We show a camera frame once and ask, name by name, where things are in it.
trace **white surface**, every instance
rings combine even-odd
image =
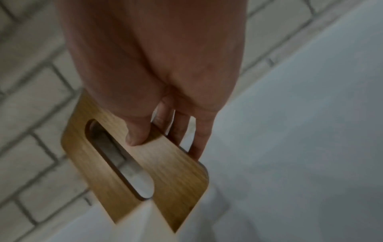
[[[180,241],[383,241],[382,10],[362,4],[220,112],[201,158],[216,189]]]

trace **wood grain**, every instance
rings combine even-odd
[[[86,130],[92,120],[98,121],[149,173],[154,181],[152,199],[176,232],[207,189],[208,175],[204,166],[191,159],[155,127],[143,145],[127,146],[125,136],[128,130],[124,121],[98,107],[84,91],[61,144],[115,223],[143,199],[87,139]]]

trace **hand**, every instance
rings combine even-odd
[[[150,121],[179,145],[190,116],[189,155],[199,159],[239,75],[246,0],[58,0],[61,23],[85,88],[122,118],[129,145]]]

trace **wooden holder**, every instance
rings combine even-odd
[[[98,121],[146,170],[154,182],[153,201],[176,232],[207,189],[208,175],[154,126],[147,141],[135,147],[125,143],[123,120],[101,109],[84,91],[63,134],[61,144],[85,178],[111,219],[117,223],[133,211],[142,198],[106,156],[89,141],[89,126]]]

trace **finger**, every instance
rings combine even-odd
[[[209,120],[196,120],[194,140],[188,152],[191,158],[198,160],[201,157],[203,150],[205,149],[206,144],[210,138],[211,131],[213,129],[213,123],[214,118]]]
[[[151,116],[143,118],[124,118],[126,126],[128,127],[128,134],[126,136],[126,143],[128,145],[140,145],[148,138],[150,133],[150,119]]]
[[[174,113],[174,120],[168,134],[168,139],[175,145],[179,146],[182,139],[184,138],[188,129],[189,120],[189,115],[177,111]]]
[[[165,133],[173,119],[174,110],[168,105],[160,102],[157,108],[156,116],[153,119],[153,124]]]

